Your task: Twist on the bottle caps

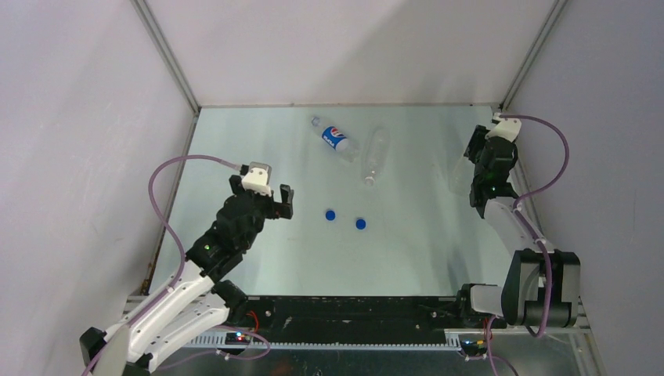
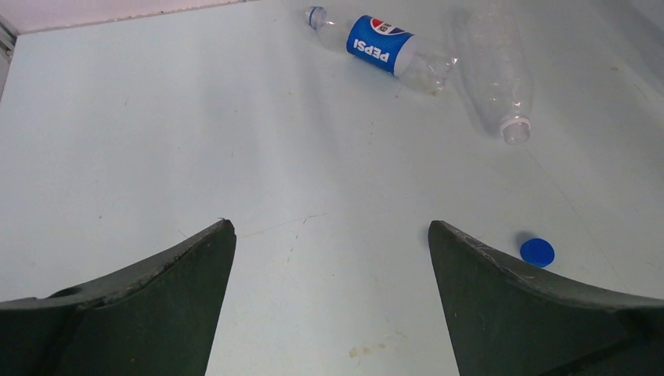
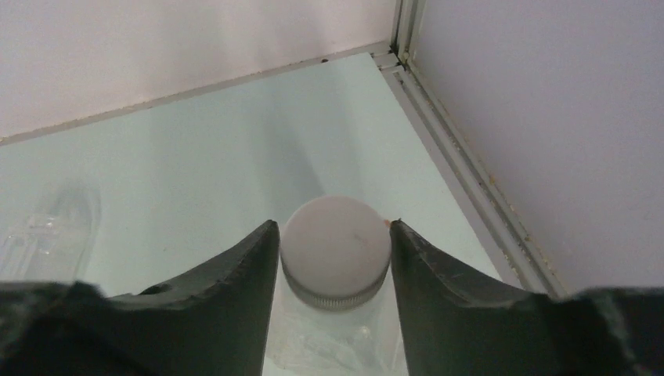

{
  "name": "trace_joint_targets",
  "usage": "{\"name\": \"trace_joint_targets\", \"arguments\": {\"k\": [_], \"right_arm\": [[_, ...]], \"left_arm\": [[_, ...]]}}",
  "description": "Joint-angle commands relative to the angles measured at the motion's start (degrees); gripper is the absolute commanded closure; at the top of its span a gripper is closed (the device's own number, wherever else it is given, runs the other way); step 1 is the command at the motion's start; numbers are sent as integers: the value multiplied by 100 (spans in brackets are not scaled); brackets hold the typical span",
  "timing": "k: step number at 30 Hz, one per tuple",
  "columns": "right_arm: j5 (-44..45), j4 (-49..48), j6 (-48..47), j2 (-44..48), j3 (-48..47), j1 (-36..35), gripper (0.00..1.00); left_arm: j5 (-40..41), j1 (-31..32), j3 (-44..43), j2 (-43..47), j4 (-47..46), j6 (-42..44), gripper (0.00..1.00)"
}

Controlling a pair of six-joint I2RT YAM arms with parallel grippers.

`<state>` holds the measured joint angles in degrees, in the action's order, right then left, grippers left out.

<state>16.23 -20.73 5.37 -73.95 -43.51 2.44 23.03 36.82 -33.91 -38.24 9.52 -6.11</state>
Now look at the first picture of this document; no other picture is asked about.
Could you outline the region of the clear bottle with yellow label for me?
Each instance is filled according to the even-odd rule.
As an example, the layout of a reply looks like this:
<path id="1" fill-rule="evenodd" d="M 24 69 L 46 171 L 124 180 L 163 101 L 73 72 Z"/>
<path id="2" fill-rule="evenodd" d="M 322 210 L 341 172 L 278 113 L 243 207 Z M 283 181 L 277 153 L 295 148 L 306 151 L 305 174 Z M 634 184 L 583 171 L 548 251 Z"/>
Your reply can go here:
<path id="1" fill-rule="evenodd" d="M 449 175 L 449 189 L 452 193 L 467 197 L 471 192 L 474 165 L 464 156 L 459 157 Z"/>

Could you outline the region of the clear unlabelled plastic bottle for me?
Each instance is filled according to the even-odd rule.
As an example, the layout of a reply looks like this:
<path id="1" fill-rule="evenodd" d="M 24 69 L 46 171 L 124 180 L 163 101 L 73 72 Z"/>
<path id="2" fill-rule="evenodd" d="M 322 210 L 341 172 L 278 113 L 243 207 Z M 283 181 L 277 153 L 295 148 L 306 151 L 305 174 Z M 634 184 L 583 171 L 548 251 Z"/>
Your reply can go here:
<path id="1" fill-rule="evenodd" d="M 366 144 L 361 168 L 362 181 L 366 186 L 373 186 L 381 174 L 390 144 L 390 132 L 385 127 L 377 127 L 371 133 Z"/>

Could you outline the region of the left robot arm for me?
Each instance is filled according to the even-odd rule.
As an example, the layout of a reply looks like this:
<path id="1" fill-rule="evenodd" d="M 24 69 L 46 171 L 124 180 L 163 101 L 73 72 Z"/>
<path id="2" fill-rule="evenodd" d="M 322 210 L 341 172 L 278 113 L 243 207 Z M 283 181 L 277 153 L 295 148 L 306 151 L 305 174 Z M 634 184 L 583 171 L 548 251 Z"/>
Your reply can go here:
<path id="1" fill-rule="evenodd" d="M 204 331 L 246 320 L 248 296 L 226 276 L 242 262 L 266 220 L 292 218 L 294 191 L 281 185 L 281 200 L 275 201 L 273 190 L 249 175 L 233 175 L 229 183 L 232 195 L 168 280 L 116 324 L 90 327 L 79 338 L 86 373 L 99 373 L 107 346 L 122 329 L 128 332 L 119 373 L 149 375 Z"/>

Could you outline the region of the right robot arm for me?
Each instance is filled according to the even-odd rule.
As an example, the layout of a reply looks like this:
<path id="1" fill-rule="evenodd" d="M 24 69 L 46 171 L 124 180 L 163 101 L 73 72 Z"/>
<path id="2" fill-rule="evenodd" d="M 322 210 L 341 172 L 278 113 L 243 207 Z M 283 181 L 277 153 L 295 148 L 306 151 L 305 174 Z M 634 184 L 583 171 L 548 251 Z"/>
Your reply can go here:
<path id="1" fill-rule="evenodd" d="M 464 157 L 473 165 L 469 201 L 511 254 L 502 285 L 465 284 L 455 315 L 465 327 L 494 315 L 534 335 L 548 327 L 572 327 L 579 314 L 581 263 L 555 247 L 525 213 L 508 178 L 518 160 L 513 136 L 475 127 Z"/>

